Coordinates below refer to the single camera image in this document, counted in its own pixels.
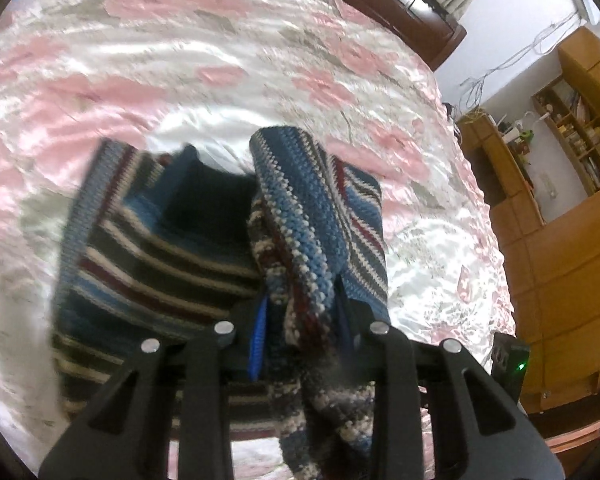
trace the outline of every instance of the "knitted garment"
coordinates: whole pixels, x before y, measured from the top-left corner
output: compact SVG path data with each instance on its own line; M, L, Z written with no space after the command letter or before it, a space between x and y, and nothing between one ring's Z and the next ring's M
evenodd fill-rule
M374 392L331 384L334 280L388 321L378 183L296 128L250 147L256 176L208 168L192 146L170 160L104 140L62 243L64 408L75 415L144 339L187 340L264 282L266 380L230 385L232 439L276 434L298 479L363 474Z

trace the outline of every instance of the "bed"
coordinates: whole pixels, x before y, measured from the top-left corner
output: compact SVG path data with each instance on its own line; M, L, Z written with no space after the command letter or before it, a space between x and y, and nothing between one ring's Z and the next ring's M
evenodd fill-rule
M156 153L188 142L240 173L256 129L304 128L381 181L394 326L455 337L487 368L493 332L514 333L488 207L432 72L344 1L37 0L1 21L0 430L33 471L67 424L50 297L104 136ZM237 478L290 476L275 439L233 451Z

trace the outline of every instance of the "wooden bookshelf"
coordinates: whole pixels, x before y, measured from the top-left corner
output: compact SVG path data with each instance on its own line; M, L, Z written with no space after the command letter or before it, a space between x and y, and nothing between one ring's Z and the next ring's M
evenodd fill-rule
M591 196L600 190L600 40L580 28L560 44L558 54L562 76L532 101L541 116L550 113L544 121Z

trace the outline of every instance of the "bedspread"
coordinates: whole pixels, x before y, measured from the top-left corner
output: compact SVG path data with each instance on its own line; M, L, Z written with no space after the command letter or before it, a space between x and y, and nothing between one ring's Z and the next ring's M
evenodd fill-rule
M66 421L50 295L68 208L101 136L191 143L252 170L251 134L292 124L381 181L389 310L486 367L513 333L488 208L433 74L340 0L37 0L0 29L0 430L34 471ZM427 467L430 425L423 413ZM288 478L275 439L234 443L237 478Z

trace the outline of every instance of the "wooden headboard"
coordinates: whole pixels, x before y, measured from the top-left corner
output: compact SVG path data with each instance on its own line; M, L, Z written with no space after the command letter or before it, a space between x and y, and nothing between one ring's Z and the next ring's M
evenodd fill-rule
M466 30L435 0L344 0L410 46L432 70L458 47Z

